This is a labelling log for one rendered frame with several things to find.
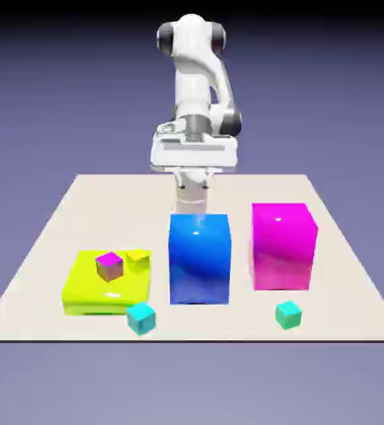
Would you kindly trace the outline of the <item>small yellow cube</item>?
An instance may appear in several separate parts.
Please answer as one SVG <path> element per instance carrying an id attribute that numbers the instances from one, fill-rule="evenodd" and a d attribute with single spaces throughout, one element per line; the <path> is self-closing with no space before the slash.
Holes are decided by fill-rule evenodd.
<path id="1" fill-rule="evenodd" d="M 126 251 L 126 262 L 134 273 L 148 271 L 151 265 L 151 252 L 141 248 Z"/>

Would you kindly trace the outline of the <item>small green cube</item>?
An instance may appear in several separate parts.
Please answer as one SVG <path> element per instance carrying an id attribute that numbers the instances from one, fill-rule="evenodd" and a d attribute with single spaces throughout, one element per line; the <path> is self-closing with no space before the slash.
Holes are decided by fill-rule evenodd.
<path id="1" fill-rule="evenodd" d="M 302 310 L 289 300 L 276 306 L 275 319 L 283 330 L 292 329 L 300 325 Z"/>

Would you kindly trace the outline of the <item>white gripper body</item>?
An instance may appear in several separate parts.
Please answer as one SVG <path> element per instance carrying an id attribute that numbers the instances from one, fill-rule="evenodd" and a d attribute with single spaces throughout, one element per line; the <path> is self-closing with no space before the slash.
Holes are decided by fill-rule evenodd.
<path id="1" fill-rule="evenodd" d="M 184 133 L 153 135 L 151 166 L 157 171 L 174 169 L 234 169 L 237 165 L 236 138 L 203 135 L 203 141 L 190 142 Z"/>

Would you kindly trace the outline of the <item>large yellow box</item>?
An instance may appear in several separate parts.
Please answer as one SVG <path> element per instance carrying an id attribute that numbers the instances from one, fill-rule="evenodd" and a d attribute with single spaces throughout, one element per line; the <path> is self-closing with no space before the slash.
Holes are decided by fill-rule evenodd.
<path id="1" fill-rule="evenodd" d="M 148 299 L 151 265 L 148 271 L 134 273 L 127 265 L 126 251 L 114 251 L 124 259 L 124 275 L 106 282 L 95 266 L 95 258 L 106 252 L 109 251 L 78 252 L 61 292 L 66 315 L 122 315 L 131 305 Z"/>

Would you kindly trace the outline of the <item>small cyan cube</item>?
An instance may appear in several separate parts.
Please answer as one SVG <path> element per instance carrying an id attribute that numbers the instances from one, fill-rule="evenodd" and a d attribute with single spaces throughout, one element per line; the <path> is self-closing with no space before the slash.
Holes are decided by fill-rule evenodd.
<path id="1" fill-rule="evenodd" d="M 130 306 L 126 310 L 126 317 L 129 328 L 139 336 L 147 334 L 156 326 L 155 310 L 145 301 Z"/>

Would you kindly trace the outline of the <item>small magenta cube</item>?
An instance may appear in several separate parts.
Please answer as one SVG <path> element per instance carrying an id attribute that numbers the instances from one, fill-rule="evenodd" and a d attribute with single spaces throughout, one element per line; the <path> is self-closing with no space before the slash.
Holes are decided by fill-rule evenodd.
<path id="1" fill-rule="evenodd" d="M 124 275 L 124 259 L 115 252 L 106 252 L 95 258 L 96 272 L 110 282 Z"/>

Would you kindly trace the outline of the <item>large blue box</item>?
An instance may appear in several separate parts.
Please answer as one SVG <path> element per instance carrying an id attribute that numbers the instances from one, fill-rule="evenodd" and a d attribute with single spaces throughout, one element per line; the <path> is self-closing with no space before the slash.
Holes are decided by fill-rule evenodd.
<path id="1" fill-rule="evenodd" d="M 227 215 L 174 213 L 168 233 L 170 303 L 228 304 L 231 250 Z"/>

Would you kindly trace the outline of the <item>large magenta box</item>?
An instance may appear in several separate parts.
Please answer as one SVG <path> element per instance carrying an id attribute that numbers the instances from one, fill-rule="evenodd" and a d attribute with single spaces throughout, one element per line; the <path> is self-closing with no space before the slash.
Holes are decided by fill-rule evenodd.
<path id="1" fill-rule="evenodd" d="M 304 203 L 254 203 L 251 276 L 257 291 L 309 289 L 318 226 Z"/>

